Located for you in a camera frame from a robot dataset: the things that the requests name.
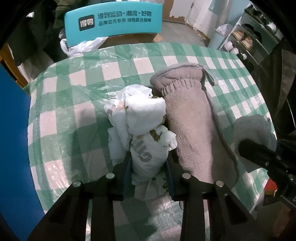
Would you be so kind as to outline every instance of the black metal bracket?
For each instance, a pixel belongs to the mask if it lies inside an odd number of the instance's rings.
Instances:
[[[288,142],[279,141],[277,151],[251,140],[239,144],[239,154],[267,170],[267,175],[276,183],[276,196],[288,207],[296,209],[296,150]]]
[[[205,240],[203,200],[208,203],[211,241],[267,240],[248,210],[222,182],[209,184],[185,173],[171,155],[165,165],[169,194],[184,201],[180,241]]]
[[[131,182],[131,154],[95,182],[74,181],[31,232],[28,240],[85,241],[92,199],[91,240],[115,241],[113,201],[122,201]]]

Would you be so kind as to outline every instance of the plastic table cover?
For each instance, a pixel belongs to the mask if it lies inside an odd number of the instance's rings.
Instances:
[[[45,213],[73,181],[94,181],[112,171],[107,132],[112,126],[105,102],[127,85],[150,86],[154,72],[181,62],[208,66],[219,76],[217,86],[205,85],[232,149],[235,119],[253,114],[270,118],[254,80],[231,53],[197,45],[148,43],[108,47],[62,60],[25,87],[31,95],[30,167]],[[251,210],[267,182],[267,171],[247,173],[239,160],[238,167],[240,177],[232,191]],[[145,202],[135,198],[114,202],[116,238],[178,240],[182,215],[179,203],[168,194]],[[88,219],[87,240],[90,227]]]

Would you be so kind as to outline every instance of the crumpled plastic bag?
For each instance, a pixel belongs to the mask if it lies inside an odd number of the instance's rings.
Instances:
[[[165,101],[163,98],[151,101],[152,96],[152,90],[148,87],[129,85],[104,106],[125,151],[130,150],[132,135],[145,134],[163,121]]]
[[[163,122],[165,100],[149,97],[142,98],[138,95],[126,97],[128,132],[132,135],[143,135]]]
[[[176,134],[165,126],[158,126],[145,135],[133,136],[132,184],[140,185],[155,177],[168,158],[168,152],[176,147]]]
[[[119,135],[116,131],[115,127],[108,128],[109,139],[108,139],[108,146],[110,151],[110,159],[111,160],[118,160],[125,157],[125,150],[121,144],[121,140]]]
[[[62,51],[69,57],[72,57],[75,55],[92,51],[94,49],[98,49],[106,41],[107,38],[108,37],[98,37],[95,40],[83,41],[80,44],[77,44],[73,47],[68,47],[67,39],[61,39],[60,45]]]
[[[135,198],[145,201],[163,195],[168,191],[168,185],[164,172],[159,172],[148,182],[135,187]]]
[[[231,32],[231,26],[230,24],[223,24],[221,26],[219,26],[216,31],[218,33],[220,33],[221,35],[223,35],[224,37],[228,36],[228,34]]]

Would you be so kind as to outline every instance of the wooden furniture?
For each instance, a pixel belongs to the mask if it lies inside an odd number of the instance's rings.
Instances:
[[[140,43],[156,43],[160,42],[162,37],[160,34],[124,34],[107,38],[107,40],[99,47],[100,49],[117,46],[123,44],[140,44]]]
[[[21,88],[25,87],[28,84],[27,80],[23,77],[19,69],[16,67],[8,44],[5,44],[0,50],[0,62]]]

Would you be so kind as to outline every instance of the gray towel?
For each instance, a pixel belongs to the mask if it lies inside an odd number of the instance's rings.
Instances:
[[[233,131],[234,152],[239,157],[247,172],[261,168],[257,164],[243,158],[239,154],[239,143],[249,139],[260,145],[266,146],[272,151],[276,150],[276,137],[271,133],[271,121],[264,119],[262,115],[242,116],[235,120]]]
[[[200,181],[222,180],[232,188],[238,177],[236,159],[222,144],[202,90],[209,74],[198,64],[175,64],[155,73],[150,83],[165,99],[169,129],[176,134],[176,152],[184,170]]]

